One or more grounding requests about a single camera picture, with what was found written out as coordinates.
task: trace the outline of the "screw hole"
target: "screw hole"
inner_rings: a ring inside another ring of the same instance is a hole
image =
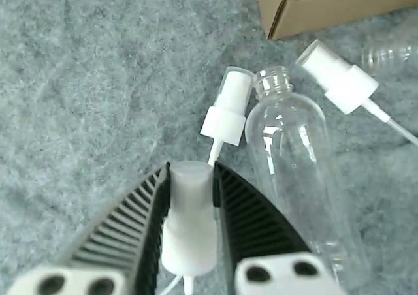
[[[318,270],[308,262],[297,262],[293,268],[297,275],[313,277],[318,274]]]
[[[110,279],[100,279],[94,282],[89,289],[88,295],[111,295],[114,283]]]
[[[251,282],[267,282],[271,277],[269,272],[264,268],[252,266],[247,269],[247,279]]]
[[[65,279],[62,275],[53,275],[42,281],[38,288],[39,295],[57,294],[64,285]]]

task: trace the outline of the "gray speckled carpet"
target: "gray speckled carpet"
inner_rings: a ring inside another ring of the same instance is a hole
[[[227,65],[282,64],[328,118],[374,269],[358,294],[418,294],[418,150],[365,111],[344,117],[293,65],[315,38],[355,61],[410,12],[267,42],[256,0],[0,0],[0,293],[147,170],[206,160],[199,130]],[[376,102],[418,132],[416,80],[384,82]],[[245,147],[221,160],[253,181]],[[222,272],[196,294],[224,294]]]

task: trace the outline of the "white pump sprayer cap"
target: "white pump sprayer cap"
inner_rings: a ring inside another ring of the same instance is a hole
[[[344,114],[364,104],[379,86],[379,82],[358,66],[345,62],[319,40],[306,49],[297,63],[317,80],[325,96]]]
[[[209,108],[201,134],[238,146],[246,122],[245,111],[251,95],[254,73],[227,67],[219,95]]]
[[[217,262],[213,168],[199,161],[172,163],[170,177],[170,209],[163,225],[161,261],[176,275],[206,274]]]

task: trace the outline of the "cardboard box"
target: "cardboard box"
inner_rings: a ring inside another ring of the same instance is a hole
[[[418,0],[258,0],[269,39],[320,29],[403,7]]]

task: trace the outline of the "clear plastic bottle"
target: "clear plastic bottle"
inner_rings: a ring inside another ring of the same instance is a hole
[[[418,69],[418,13],[390,33],[373,35],[362,51],[362,68],[372,76],[390,76]]]
[[[336,183],[320,107],[293,93],[284,67],[257,73],[254,87],[259,103],[245,132],[259,189],[322,257],[337,282],[348,290],[363,284],[370,267]]]

